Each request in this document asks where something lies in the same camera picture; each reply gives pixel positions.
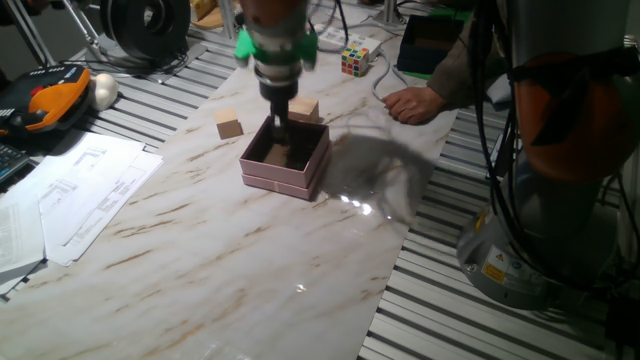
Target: rubik's cube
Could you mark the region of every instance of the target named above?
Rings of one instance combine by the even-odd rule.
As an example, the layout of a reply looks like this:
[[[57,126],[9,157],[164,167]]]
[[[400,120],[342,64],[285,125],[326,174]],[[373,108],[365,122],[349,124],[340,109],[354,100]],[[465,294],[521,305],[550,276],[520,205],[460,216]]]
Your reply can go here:
[[[351,44],[342,53],[342,72],[362,77],[369,67],[369,49]]]

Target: pink box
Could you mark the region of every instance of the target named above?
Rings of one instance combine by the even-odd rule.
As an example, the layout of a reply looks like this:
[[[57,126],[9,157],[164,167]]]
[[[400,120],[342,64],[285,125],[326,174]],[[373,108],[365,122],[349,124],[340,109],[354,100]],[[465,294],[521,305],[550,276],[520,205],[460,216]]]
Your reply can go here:
[[[318,166],[315,175],[311,179],[308,188],[301,188],[298,186],[293,186],[289,184],[284,184],[278,181],[267,180],[251,175],[242,174],[242,181],[247,186],[257,187],[264,190],[274,191],[280,194],[289,195],[293,197],[297,197],[304,200],[311,200],[315,190],[318,187],[318,183],[322,178],[322,174],[324,170],[327,168],[329,164],[329,160],[331,160],[331,146],[327,148],[320,161],[320,165]]]
[[[329,127],[294,120],[289,120],[288,125],[293,141],[300,141],[300,144],[307,146],[307,150],[313,149],[304,169],[290,169],[263,162],[273,147],[271,123],[267,119],[240,158],[243,178],[246,175],[278,183],[278,186],[282,184],[301,189],[310,188],[311,180],[315,177],[324,154],[329,148]]]

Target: black box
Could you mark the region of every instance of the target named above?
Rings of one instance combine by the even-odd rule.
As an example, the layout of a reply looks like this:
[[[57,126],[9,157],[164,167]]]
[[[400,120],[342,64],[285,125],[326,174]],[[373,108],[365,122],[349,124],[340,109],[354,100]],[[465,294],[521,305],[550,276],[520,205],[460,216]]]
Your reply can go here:
[[[463,28],[462,20],[411,15],[400,44],[398,70],[433,74]]]

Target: person's arm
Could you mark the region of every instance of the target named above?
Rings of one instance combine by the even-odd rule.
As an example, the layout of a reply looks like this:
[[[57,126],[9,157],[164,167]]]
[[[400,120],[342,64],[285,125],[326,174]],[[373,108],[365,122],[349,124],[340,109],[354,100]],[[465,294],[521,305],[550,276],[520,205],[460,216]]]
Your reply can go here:
[[[475,14],[467,21],[460,38],[447,57],[436,67],[427,87],[433,89],[450,107],[461,107],[471,99],[471,71],[468,64],[467,43]]]
[[[503,11],[504,0],[498,0],[498,4]],[[394,119],[405,124],[420,124],[434,118],[445,108],[460,108],[473,102],[467,44],[474,19],[475,15],[469,18],[458,41],[436,67],[426,87],[410,87],[382,99]],[[504,72],[504,64],[500,59],[494,42],[487,59],[487,78]]]

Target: robotic arm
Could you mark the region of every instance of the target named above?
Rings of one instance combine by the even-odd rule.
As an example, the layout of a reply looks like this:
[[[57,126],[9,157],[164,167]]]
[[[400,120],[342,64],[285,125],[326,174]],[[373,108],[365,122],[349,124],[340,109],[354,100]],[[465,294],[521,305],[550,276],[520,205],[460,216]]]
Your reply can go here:
[[[240,32],[236,59],[246,67],[251,56],[260,93],[271,102],[270,118],[277,142],[287,142],[289,100],[298,93],[298,78],[313,70],[318,37],[307,34],[307,0],[241,0],[247,31]]]

